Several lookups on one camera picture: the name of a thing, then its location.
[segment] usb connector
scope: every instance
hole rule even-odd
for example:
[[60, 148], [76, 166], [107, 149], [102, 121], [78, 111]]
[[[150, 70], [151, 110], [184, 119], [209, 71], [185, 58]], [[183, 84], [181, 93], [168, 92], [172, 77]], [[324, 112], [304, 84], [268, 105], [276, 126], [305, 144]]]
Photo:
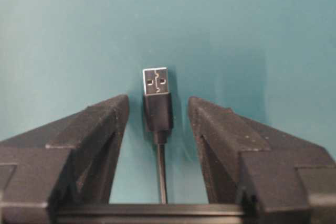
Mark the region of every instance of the usb connector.
[[145, 94], [168, 93], [167, 68], [147, 68], [142, 70]]
[[169, 131], [173, 128], [173, 110], [167, 68], [144, 69], [143, 86], [143, 105], [148, 130]]
[[157, 168], [161, 203], [167, 203], [164, 144], [167, 132], [173, 128], [172, 97], [168, 87], [167, 68], [148, 68], [143, 74], [143, 107], [147, 129], [153, 132], [157, 146]]

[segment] teal wall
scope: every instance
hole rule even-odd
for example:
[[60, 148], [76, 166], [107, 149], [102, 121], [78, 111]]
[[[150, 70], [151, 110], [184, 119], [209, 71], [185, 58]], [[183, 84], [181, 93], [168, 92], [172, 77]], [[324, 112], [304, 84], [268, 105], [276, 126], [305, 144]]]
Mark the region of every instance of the teal wall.
[[111, 202], [158, 202], [142, 68], [167, 66], [170, 202], [206, 202], [196, 95], [336, 156], [336, 0], [0, 0], [0, 139], [130, 97]]

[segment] cable strain relief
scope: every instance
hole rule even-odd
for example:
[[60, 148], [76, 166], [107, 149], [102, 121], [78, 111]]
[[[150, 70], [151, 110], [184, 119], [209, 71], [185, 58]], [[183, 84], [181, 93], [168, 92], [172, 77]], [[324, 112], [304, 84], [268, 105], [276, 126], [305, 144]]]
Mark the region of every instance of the cable strain relief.
[[167, 142], [167, 135], [165, 131], [155, 131], [154, 144], [165, 144]]

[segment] black connector housing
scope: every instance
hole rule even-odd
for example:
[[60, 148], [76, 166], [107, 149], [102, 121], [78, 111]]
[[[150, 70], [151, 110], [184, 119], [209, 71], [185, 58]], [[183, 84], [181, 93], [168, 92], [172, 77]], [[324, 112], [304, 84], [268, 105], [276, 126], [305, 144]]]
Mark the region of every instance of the black connector housing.
[[169, 131], [173, 128], [171, 93], [145, 94], [143, 106], [149, 131]]

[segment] usb cable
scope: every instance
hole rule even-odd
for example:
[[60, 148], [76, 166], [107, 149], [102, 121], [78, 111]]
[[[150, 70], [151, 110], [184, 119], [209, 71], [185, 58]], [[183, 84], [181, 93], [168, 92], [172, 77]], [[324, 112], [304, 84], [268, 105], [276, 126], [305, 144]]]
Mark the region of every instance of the usb cable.
[[167, 204], [164, 144], [173, 128], [172, 97], [168, 87], [167, 68], [143, 69], [143, 106], [147, 129], [153, 132], [157, 148], [157, 171], [161, 203]]

